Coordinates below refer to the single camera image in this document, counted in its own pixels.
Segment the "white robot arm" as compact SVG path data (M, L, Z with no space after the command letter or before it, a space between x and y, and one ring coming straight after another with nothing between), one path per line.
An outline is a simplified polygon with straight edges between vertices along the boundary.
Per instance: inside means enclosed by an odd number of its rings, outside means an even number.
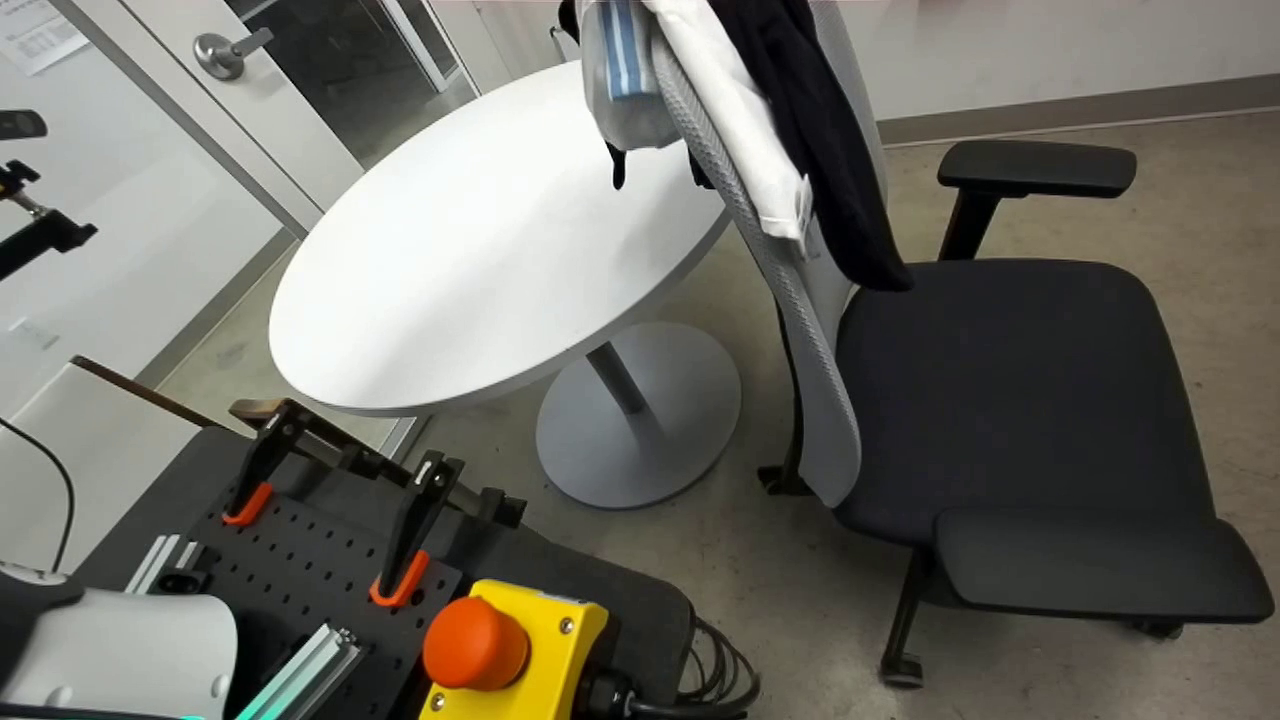
M237 654L237 615L215 595L0 576L10 712L225 720Z

